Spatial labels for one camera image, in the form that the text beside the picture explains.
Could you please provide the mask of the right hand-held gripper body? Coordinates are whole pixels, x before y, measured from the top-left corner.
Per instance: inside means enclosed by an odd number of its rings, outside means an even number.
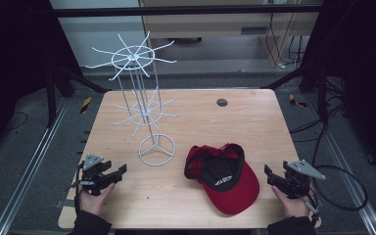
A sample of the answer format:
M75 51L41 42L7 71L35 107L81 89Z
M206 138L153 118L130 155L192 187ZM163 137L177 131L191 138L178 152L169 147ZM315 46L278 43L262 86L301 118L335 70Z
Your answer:
M287 182L285 194L289 199L297 199L306 196L309 192L310 180L312 178L326 179L324 174L305 160L284 162L283 167L285 169Z

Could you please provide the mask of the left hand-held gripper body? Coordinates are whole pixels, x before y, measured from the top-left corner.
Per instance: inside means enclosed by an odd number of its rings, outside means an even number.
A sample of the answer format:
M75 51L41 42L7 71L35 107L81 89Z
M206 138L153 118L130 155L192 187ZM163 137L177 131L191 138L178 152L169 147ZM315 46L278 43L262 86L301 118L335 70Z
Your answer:
M99 196L101 191L112 183L110 176L104 174L104 171L111 167L111 161L104 163L103 157L88 154L78 166L77 179L72 187L77 191L78 186L81 185L84 189L90 190L92 196Z

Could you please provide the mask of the person's left hand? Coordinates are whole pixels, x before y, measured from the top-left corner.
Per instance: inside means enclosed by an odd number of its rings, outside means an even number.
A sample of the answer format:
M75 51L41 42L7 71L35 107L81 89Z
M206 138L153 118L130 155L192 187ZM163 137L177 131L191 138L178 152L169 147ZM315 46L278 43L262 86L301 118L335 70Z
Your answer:
M106 189L101 192L99 196L93 196L87 190L83 189L81 185L79 185L78 201L80 209L84 212L89 212L100 216L107 203L108 197L114 191L115 187L115 183L111 183Z

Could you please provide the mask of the person's right hand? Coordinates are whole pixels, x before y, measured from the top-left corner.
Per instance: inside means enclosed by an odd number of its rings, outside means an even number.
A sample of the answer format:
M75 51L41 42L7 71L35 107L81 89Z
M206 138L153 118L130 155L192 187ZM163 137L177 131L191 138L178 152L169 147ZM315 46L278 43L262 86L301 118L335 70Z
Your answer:
M308 202L307 197L298 199L289 199L286 194L281 192L276 186L271 187L274 195L280 201L283 206L283 210L286 217L303 217L309 216L309 208L306 203Z

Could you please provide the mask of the red baseball cap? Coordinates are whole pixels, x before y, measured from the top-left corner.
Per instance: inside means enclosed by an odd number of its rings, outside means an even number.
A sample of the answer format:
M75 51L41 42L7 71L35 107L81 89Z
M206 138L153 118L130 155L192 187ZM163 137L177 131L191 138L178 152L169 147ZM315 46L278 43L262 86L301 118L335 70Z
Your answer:
M213 205L224 214L243 212L259 195L259 180L237 144L227 143L220 148L193 146L186 158L184 175L200 183Z

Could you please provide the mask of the yellow black hazard tape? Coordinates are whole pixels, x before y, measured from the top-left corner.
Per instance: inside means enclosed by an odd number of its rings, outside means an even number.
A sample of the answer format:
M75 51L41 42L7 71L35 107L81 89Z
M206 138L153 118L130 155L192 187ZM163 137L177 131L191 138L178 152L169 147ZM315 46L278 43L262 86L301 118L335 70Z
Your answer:
M294 105L297 107L301 107L301 108L307 107L307 104L305 102L298 102L294 94L289 94L289 102L291 105Z
M86 113L86 111L87 111L87 109L89 107L89 104L91 102L91 99L92 99L92 97L88 96L88 97L86 97L83 100L83 103L82 103L80 111L79 111L80 114L85 114Z

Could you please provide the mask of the black metal stand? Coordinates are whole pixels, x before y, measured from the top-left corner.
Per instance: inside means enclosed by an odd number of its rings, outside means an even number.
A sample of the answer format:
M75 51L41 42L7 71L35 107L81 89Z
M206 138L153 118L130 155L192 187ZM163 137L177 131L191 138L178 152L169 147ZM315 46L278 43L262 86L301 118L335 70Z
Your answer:
M299 89L307 93L317 87L317 113L324 124L328 123L326 102L326 66L323 63L307 63L289 72L280 79L261 87L261 89L277 89L282 84L300 76L303 80Z
M108 92L107 88L99 86L86 79L81 72L75 72L57 64L48 66L45 72L48 104L48 127L55 122L57 117L55 89L58 88L63 97L71 97L74 94L74 89L70 83L71 79L97 93Z

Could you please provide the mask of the black curtain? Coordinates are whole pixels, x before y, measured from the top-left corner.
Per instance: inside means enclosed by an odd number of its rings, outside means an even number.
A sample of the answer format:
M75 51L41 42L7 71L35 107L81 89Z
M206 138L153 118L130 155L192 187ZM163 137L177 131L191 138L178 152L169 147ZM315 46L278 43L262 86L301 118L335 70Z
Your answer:
M376 160L376 0L321 0L304 62L345 82L352 116Z
M51 8L50 0L0 0L0 135L18 100L46 86L44 55L33 47L36 39L62 66L81 73L59 21L26 13Z

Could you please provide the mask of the wooden cabinet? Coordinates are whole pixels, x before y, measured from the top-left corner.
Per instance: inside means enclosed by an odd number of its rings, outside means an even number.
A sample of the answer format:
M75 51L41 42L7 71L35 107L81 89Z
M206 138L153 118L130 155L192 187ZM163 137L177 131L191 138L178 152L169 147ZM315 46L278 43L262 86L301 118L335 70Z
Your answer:
M321 4L323 0L138 0L142 7L292 5ZM152 38L195 38L216 36L256 36L263 43L267 59L274 67L286 62L283 52L292 36L309 36L318 14L262 13L145 16L145 30Z

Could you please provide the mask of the aluminium floor rail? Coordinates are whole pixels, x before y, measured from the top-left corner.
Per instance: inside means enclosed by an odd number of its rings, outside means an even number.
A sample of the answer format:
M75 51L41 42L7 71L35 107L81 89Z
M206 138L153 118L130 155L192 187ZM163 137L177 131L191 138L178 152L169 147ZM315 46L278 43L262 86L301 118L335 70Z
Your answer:
M353 171L345 159L345 156L340 149L337 139L333 135L332 131L326 129L324 131L324 135L326 145L331 152L331 157L336 167L346 170L353 175ZM363 202L366 202L365 206L362 209L359 209L358 212L360 213L361 219L364 222L369 234L376 235L376 211L373 209L371 203L366 199L361 184L354 179L354 175L350 176L343 172L342 177L354 204L356 206L360 206Z
M26 169L23 172L17 187L15 188L9 202L0 215L0 235L7 235L23 201L27 191L40 168L40 165L50 147L52 140L60 126L60 123L66 113L66 108L70 100L62 98L60 107L56 110L55 118L51 125L49 125L40 139Z

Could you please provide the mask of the black horizontal frame bar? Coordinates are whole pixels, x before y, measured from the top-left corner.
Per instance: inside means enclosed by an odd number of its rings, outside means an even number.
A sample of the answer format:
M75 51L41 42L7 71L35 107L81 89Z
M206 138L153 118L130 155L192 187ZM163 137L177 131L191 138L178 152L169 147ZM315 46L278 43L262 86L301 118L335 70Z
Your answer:
M322 4L292 5L224 5L224 6L169 6L135 8L56 9L50 12L58 18L79 17L128 17L167 15L209 15L209 14L262 14L262 13L312 13L320 12Z

